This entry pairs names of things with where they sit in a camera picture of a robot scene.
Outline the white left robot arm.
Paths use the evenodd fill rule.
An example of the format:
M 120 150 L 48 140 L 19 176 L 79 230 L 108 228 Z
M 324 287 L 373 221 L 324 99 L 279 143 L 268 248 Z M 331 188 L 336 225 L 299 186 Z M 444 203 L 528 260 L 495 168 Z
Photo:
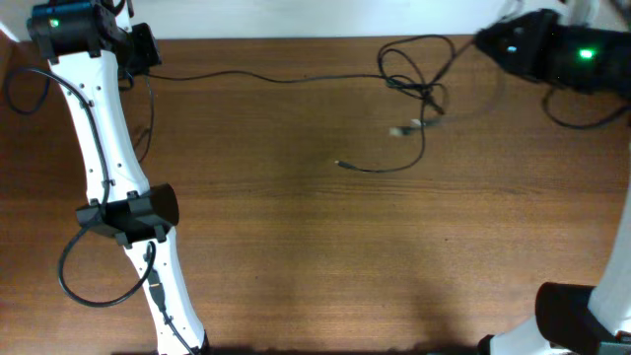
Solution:
M 49 1 L 32 9 L 27 27 L 65 94 L 83 156 L 87 204 L 80 232 L 114 239 L 135 268 L 160 354 L 206 354 L 206 331 L 189 299 L 176 248 L 178 205 L 168 184 L 151 185 L 127 129 L 121 79 L 161 63 L 146 24 L 130 25 L 128 1 Z

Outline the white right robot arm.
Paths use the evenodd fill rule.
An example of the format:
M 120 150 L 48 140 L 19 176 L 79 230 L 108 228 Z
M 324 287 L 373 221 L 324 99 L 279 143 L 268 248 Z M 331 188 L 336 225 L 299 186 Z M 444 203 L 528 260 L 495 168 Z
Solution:
M 583 124 L 601 128 L 630 110 L 630 34 L 592 27 L 596 1 L 581 1 L 564 23 L 552 9 L 510 11 L 474 37 L 478 50 L 505 72 L 549 89 L 613 93 L 625 104 Z M 517 327 L 482 338 L 477 351 L 499 354 L 627 354 L 630 351 L 630 208 L 622 210 L 613 249 L 595 286 L 543 283 L 533 315 Z

